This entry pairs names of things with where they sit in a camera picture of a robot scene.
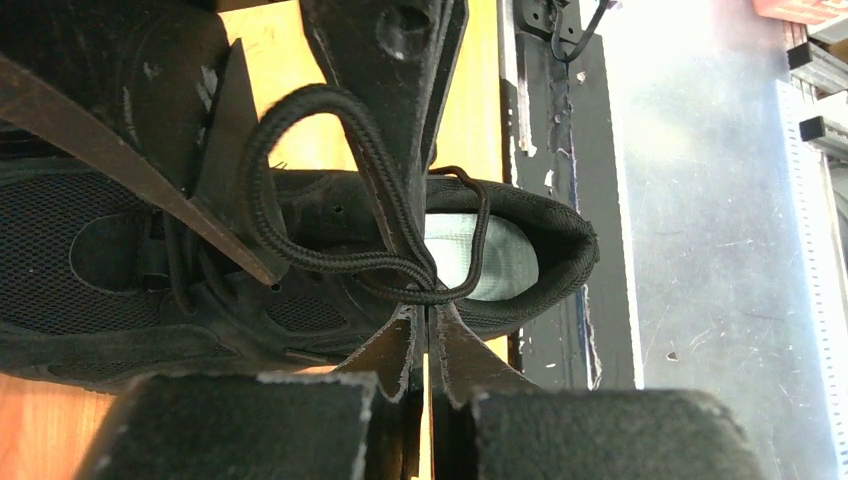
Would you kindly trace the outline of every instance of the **wooden table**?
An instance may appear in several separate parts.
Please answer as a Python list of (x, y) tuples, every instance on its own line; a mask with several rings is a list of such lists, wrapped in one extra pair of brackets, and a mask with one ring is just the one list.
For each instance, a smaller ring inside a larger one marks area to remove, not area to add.
[[(502, 180), (496, 4), (469, 0), (470, 18), (438, 136), (436, 165)], [(245, 43), (257, 110), (308, 83), (324, 82), (300, 22), (298, 3), (222, 14), (232, 41)], [(289, 169), (355, 169), (341, 125), (318, 115), (296, 125), (269, 159)], [(506, 356), (506, 341), (490, 346)], [(112, 397), (0, 376), (0, 479), (67, 479)], [(422, 477), (429, 477), (424, 466)]]

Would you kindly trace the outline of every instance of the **wire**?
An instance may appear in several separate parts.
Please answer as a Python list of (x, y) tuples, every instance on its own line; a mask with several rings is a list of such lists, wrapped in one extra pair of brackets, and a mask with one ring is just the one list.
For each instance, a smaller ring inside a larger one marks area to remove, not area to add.
[(580, 35), (580, 39), (574, 44), (574, 50), (571, 53), (561, 56), (562, 49), (560, 48), (560, 39), (559, 39), (559, 30), (562, 28), (562, 17), (563, 17), (563, 8), (555, 3), (557, 6), (556, 17), (554, 17), (554, 28), (551, 34), (551, 53), (557, 61), (565, 63), (566, 65), (573, 62), (583, 53), (583, 50), (586, 49), (586, 45), (589, 44), (589, 40), (592, 38), (592, 35), (595, 33), (595, 29), (598, 28), (598, 24), (601, 23), (601, 18), (603, 18), (604, 13), (607, 11), (607, 7), (609, 6), (610, 0), (600, 0), (598, 3), (598, 8), (595, 10), (595, 14), (592, 15), (592, 20), (589, 21), (589, 25), (586, 27), (586, 30), (583, 31), (583, 34)]

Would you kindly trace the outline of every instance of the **shoelace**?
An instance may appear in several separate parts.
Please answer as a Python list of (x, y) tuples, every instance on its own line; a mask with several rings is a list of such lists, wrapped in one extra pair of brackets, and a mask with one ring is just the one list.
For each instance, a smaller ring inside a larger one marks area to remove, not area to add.
[[(263, 202), (264, 182), (269, 175), (268, 155), (289, 128), (300, 120), (319, 113), (336, 115), (352, 133), (356, 143), (352, 147), (359, 148), (362, 153), (354, 155), (359, 174), (366, 183), (376, 185), (382, 192), (384, 201), (377, 202), (378, 208), (388, 210), (383, 214), (391, 215), (397, 220), (400, 231), (390, 232), (390, 235), (399, 236), (409, 247), (410, 255), (389, 252), (318, 252), (292, 242), (285, 232), (278, 231), (269, 220), (270, 215), (277, 212), (268, 211), (269, 207)], [(249, 227), (252, 233), (265, 248), (290, 262), (292, 267), (324, 273), (361, 274), (355, 275), (355, 278), (363, 288), (375, 296), (399, 303), (435, 305), (467, 297), (479, 282), (490, 201), (483, 185), (459, 167), (438, 168), (430, 173), (455, 175), (480, 199), (471, 240), (469, 273), (461, 285), (452, 289), (438, 289), (435, 262), (413, 221), (409, 201), (400, 187), (397, 166), (388, 153), (385, 141), (368, 108), (347, 90), (325, 84), (308, 85), (274, 104), (251, 133), (245, 148), (245, 162), (237, 175), (244, 193), (241, 208), (250, 219)], [(196, 234), (189, 231), (187, 235), (181, 242), (179, 222), (172, 217), (166, 217), (165, 240), (171, 269), (171, 288), (180, 309), (187, 314), (194, 312), (194, 306), (187, 293), (185, 264), (182, 260), (184, 254), (188, 258), (194, 258), (196, 255), (202, 273), (209, 280), (209, 285), (216, 295), (223, 299), (234, 299), (234, 294), (227, 287), (223, 276), (215, 269), (208, 254), (203, 248), (198, 248)], [(374, 270), (397, 272), (409, 280), (403, 282), (404, 285), (411, 282), (417, 288), (398, 287), (396, 279), (386, 275), (374, 275)]]

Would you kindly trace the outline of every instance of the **black shoe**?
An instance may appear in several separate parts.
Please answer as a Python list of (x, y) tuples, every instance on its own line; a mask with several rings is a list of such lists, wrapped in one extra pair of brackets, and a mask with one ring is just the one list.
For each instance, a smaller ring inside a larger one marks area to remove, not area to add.
[[(358, 174), (280, 171), (274, 180), (295, 243), (333, 254), (385, 251)], [(532, 245), (539, 273), (538, 282), (514, 298), (457, 302), (472, 330), (492, 338), (582, 285), (597, 244), (570, 208), (507, 185), (482, 184), (492, 215)], [(428, 212), (470, 214), (478, 203), (457, 179), (427, 182)], [(352, 275), (299, 268), (268, 288), (70, 158), (0, 157), (0, 213), (0, 370), (25, 378), (114, 391), (152, 371), (337, 363), (397, 304)], [(171, 288), (174, 255), (166, 239), (175, 235), (187, 275), (182, 298)]]

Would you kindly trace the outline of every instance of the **orange object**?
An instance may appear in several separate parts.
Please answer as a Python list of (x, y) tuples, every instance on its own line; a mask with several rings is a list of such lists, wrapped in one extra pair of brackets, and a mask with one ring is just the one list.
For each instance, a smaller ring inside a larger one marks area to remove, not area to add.
[(818, 25), (848, 13), (848, 0), (753, 0), (754, 10), (764, 17), (806, 25)]

